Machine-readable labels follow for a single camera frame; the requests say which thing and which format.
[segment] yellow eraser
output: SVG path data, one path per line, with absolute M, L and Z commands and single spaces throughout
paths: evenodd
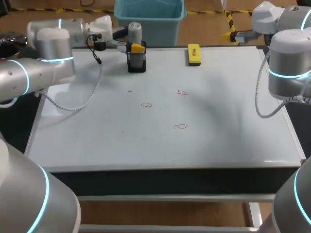
M 189 66 L 199 66 L 201 64 L 201 54 L 199 44 L 188 44 Z

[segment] black cable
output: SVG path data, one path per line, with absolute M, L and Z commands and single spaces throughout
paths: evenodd
M 82 4 L 82 0 L 80 0 L 80 6 L 91 6 L 95 3 L 95 0 L 93 0 L 93 2 L 91 4 L 87 4 L 87 5 L 84 5 Z
M 93 38 L 93 42 L 94 42 L 94 45 L 93 45 L 93 50 L 91 48 L 91 46 L 88 44 L 88 39 L 92 36 Z M 91 50 L 92 52 L 92 55 L 93 57 L 95 58 L 95 60 L 97 61 L 97 63 L 100 65 L 102 63 L 101 59 L 96 55 L 95 53 L 95 43 L 97 41 L 97 37 L 99 37 L 99 35 L 97 34 L 91 34 L 91 35 L 88 35 L 87 38 L 86 38 L 86 45 L 88 47 L 89 50 Z

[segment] pen holder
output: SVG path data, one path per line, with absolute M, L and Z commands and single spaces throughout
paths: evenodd
M 146 42 L 142 41 L 141 45 L 146 47 Z M 130 73 L 146 72 L 146 50 L 143 53 L 126 53 L 127 69 Z

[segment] cable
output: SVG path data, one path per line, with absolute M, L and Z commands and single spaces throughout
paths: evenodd
M 258 72 L 257 84 L 256 84 L 255 108 L 256 108 L 256 112 L 257 112 L 258 116 L 260 116 L 261 118 L 269 118 L 269 117 L 274 116 L 278 111 L 281 110 L 281 108 L 283 106 L 285 106 L 289 102 L 303 100 L 304 102 L 310 103 L 310 100 L 311 100 L 310 98 L 304 97 L 302 95 L 300 95 L 300 96 L 293 96 L 293 97 L 290 97 L 290 98 L 286 99 L 285 101 L 283 101 L 272 113 L 270 113 L 268 115 L 263 115 L 263 114 L 260 113 L 260 110 L 259 110 L 259 107 L 258 107 L 260 79 L 261 79 L 262 70 L 263 70 L 264 65 L 267 62 L 269 56 L 270 56 L 270 50 L 267 52 L 267 55 L 265 56 L 265 58 L 262 61 L 261 67 L 260 67 L 259 72 Z
M 84 4 L 82 4 L 82 0 L 80 0 L 80 6 L 91 6 L 91 5 L 93 5 L 94 3 L 95 3 L 95 0 L 93 0 L 93 2 L 90 3 L 90 4 L 84 5 Z
M 91 93 L 91 95 L 89 96 L 88 100 L 83 104 L 81 105 L 80 107 L 76 107 L 76 108 L 68 108 L 68 107 L 64 107 L 58 103 L 56 103 L 50 96 L 48 96 L 48 94 L 46 94 L 44 91 L 40 91 L 39 93 L 44 96 L 46 99 L 48 99 L 55 107 L 57 108 L 60 108 L 62 110 L 66 110 L 66 111 L 78 111 L 78 110 L 81 110 L 81 109 L 84 109 L 88 103 L 92 100 L 95 92 L 97 91 L 97 88 L 98 88 L 98 85 L 100 83 L 100 80 L 101 80 L 101 77 L 102 77 L 102 66 L 100 66 L 100 70 L 99 70 L 99 76 L 98 76 L 98 80 L 97 80 L 97 83 Z
M 93 38 L 93 42 L 94 42 L 94 45 L 93 45 L 93 50 L 92 48 L 90 47 L 90 45 L 88 44 L 88 39 L 92 36 Z M 97 41 L 97 38 L 101 38 L 102 35 L 101 34 L 91 34 L 91 35 L 88 35 L 87 38 L 86 38 L 86 45 L 88 47 L 89 50 L 91 50 L 92 52 L 92 55 L 93 57 L 95 58 L 95 60 L 97 61 L 97 63 L 100 65 L 102 63 L 101 59 L 96 55 L 95 53 L 95 43 Z

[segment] black marker holder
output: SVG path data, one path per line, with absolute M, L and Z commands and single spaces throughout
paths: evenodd
M 146 42 L 142 41 L 141 45 L 146 47 Z M 143 53 L 126 53 L 127 59 L 127 69 L 130 73 L 144 73 L 146 72 L 146 50 Z M 141 66 L 133 66 L 134 62 L 137 63 L 137 60 L 141 60 Z

